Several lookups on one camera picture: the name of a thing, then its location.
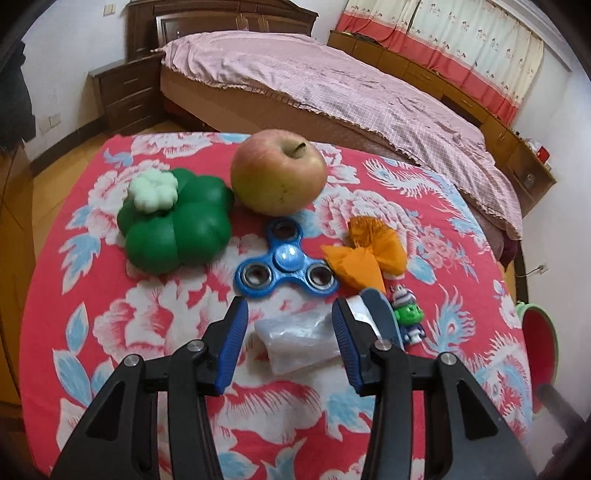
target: red object on shelf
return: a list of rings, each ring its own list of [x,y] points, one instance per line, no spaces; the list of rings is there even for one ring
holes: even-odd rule
[[[550,153],[544,147],[540,147],[538,150],[538,158],[542,163],[546,163],[546,161],[550,158]]]

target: wooden cabinet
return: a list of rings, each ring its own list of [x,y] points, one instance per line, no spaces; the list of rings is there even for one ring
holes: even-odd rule
[[[402,79],[437,100],[441,100],[447,85],[447,82],[437,73],[431,72],[416,63],[410,63],[408,65]]]
[[[163,119],[160,54],[117,61],[90,72],[99,108],[112,134],[133,135]]]
[[[384,49],[379,45],[375,45],[373,43],[364,41],[357,41],[355,42],[355,46],[353,48],[351,56],[354,59],[366,63],[367,65],[375,67],[378,64],[379,57],[382,54],[383,50]]]
[[[455,104],[459,105],[462,110],[466,111],[469,115],[472,115],[481,124],[484,124],[490,116],[486,108],[481,107],[477,101],[463,93],[451,83],[446,82],[444,94]]]
[[[489,115],[480,131],[484,135],[486,149],[494,157],[497,168],[502,168],[517,148],[519,137],[494,115]]]
[[[18,351],[21,319],[33,269],[33,179],[19,147],[0,153],[0,402],[19,404]]]
[[[554,176],[523,140],[517,141],[513,153],[501,167],[501,171],[515,188],[523,216],[527,215],[556,183]]]
[[[327,45],[351,55],[353,53],[353,48],[355,48],[355,41],[355,37],[352,37],[351,35],[331,32]]]
[[[396,78],[403,78],[407,71],[410,61],[401,57],[393,51],[382,50],[376,67],[384,73],[388,73]]]

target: green toy figure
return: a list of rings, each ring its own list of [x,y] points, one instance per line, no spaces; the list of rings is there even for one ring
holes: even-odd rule
[[[420,323],[424,320],[425,314],[417,305],[417,298],[412,291],[402,285],[391,288],[391,292],[392,309],[396,315],[402,341],[405,345],[421,343],[426,337]]]
[[[127,258],[151,275],[211,262],[230,241],[233,204],[217,177],[185,168],[142,172],[117,215]]]

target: wooden bed frame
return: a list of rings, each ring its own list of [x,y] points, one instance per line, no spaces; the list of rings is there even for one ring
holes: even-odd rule
[[[310,35],[318,14],[288,0],[132,0],[127,60],[192,33],[250,30]]]

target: wall outlet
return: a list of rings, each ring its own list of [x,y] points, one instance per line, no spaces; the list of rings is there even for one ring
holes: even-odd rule
[[[103,11],[103,17],[108,17],[109,15],[113,15],[116,10],[117,10],[116,4],[105,5],[105,10]]]
[[[52,115],[51,117],[49,117],[49,124],[51,125],[51,127],[57,127],[59,124],[61,123],[61,114],[60,113],[56,113],[55,115]]]
[[[47,132],[49,132],[49,130],[51,130],[51,122],[48,116],[40,118],[37,122],[37,125],[39,125],[39,131],[41,132],[41,135],[45,135]]]

